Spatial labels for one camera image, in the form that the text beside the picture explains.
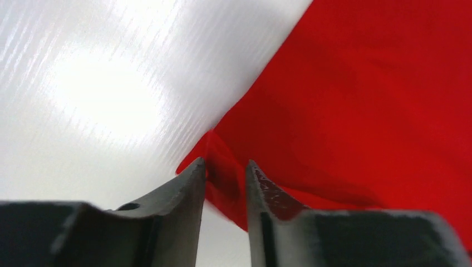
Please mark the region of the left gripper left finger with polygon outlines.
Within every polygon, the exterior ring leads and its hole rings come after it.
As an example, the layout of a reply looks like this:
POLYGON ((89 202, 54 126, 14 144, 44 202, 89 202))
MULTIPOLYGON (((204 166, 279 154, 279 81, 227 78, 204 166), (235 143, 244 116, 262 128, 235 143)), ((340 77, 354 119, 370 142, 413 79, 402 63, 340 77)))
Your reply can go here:
POLYGON ((194 266, 205 163, 117 210, 87 202, 2 201, 2 266, 194 266))

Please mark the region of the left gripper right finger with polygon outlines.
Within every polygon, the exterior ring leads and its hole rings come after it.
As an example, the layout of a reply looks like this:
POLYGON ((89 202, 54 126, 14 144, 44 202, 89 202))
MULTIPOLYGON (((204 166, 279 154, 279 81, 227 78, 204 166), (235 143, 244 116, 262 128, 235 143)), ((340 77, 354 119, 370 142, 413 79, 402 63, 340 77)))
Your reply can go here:
POLYGON ((254 162, 245 171, 252 266, 470 266, 441 216, 418 210, 320 210, 254 162))

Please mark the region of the red t shirt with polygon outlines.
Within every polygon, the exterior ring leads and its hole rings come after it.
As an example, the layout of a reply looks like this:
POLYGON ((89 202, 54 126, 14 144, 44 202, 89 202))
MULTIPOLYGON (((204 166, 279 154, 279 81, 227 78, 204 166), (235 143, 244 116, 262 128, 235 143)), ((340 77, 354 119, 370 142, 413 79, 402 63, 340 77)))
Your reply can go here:
POLYGON ((316 209, 419 209, 471 249, 471 2, 314 1, 177 168, 246 229, 245 167, 316 209))

